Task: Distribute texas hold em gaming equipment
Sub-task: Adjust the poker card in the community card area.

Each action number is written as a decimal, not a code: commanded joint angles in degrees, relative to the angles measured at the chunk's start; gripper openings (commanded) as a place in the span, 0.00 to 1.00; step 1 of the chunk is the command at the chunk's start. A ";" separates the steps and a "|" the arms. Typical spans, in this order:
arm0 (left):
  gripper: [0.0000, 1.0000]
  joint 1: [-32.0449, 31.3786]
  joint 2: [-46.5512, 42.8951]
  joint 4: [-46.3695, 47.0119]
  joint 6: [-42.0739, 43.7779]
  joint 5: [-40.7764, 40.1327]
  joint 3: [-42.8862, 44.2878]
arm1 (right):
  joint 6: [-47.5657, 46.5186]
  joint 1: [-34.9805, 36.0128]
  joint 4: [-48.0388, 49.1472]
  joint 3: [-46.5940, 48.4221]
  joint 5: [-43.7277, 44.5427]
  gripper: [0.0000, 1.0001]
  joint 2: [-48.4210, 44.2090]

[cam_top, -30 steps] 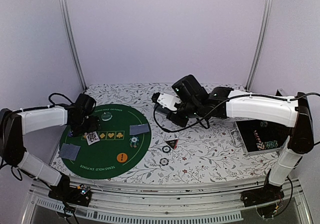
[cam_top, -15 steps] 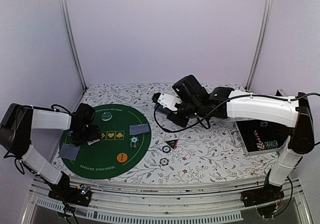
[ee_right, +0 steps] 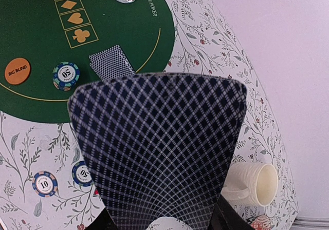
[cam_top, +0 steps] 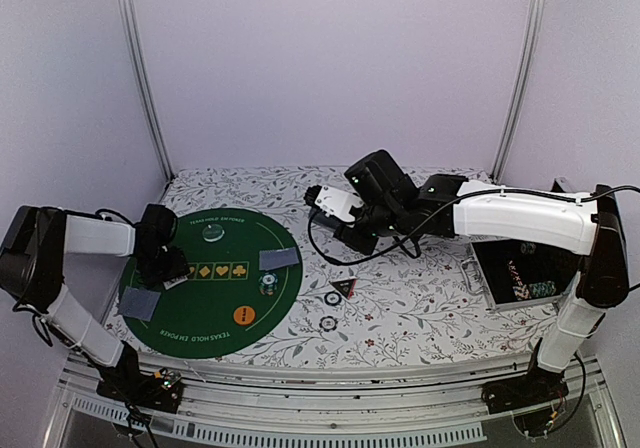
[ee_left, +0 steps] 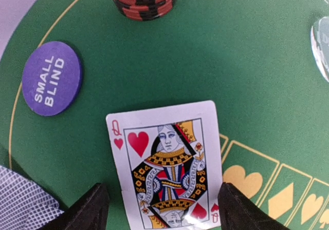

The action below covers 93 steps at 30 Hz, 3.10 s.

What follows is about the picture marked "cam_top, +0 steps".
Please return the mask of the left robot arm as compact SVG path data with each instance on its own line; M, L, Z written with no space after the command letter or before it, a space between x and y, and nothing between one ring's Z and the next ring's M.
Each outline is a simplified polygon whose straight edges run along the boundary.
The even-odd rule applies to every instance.
M159 204L147 205L136 223L110 210L23 205L1 243L1 288L14 299L14 311L31 313L43 341L58 338L82 355L100 375L98 395L167 413L176 413L181 402L179 374L143 373L138 352L74 297L63 268L68 254L110 255L133 259L146 287L184 278L186 257L172 243L177 226L176 214Z

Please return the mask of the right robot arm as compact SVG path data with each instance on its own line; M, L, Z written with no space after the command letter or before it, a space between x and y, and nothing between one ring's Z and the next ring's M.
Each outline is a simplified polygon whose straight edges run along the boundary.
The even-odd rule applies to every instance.
M417 185L391 155L373 152L345 173L348 190L321 188L314 205L336 219L335 237L372 256L378 241L472 237L500 303L562 296L555 324L536 343L525 374L488 383L492 413L567 394L565 370L606 312L631 292L626 239L614 188L559 193L499 187L435 174Z

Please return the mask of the black white poker chip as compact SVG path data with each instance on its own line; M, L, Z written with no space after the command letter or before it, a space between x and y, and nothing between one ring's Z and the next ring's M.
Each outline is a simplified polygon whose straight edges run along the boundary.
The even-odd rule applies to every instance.
M328 306L338 306L342 302L342 296L337 292L329 292L324 295L324 302Z

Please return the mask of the clear dealer button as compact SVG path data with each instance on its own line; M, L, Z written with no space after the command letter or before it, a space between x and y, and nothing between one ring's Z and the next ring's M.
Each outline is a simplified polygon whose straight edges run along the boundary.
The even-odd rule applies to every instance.
M208 224L202 230L202 238L207 243L221 240L225 235L224 228L219 224Z

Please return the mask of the green white chip stack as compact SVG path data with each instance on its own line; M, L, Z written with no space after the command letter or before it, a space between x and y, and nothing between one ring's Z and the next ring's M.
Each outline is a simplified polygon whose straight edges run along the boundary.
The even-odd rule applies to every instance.
M272 296L277 291L278 277L274 273L265 273L259 280L259 291L262 295Z

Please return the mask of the orange big blind button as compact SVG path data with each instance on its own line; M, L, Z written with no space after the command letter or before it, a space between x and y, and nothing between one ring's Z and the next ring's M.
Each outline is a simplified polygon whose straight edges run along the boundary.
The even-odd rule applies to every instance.
M233 320L239 326L249 326L256 319L256 311L253 307L242 305L235 309Z

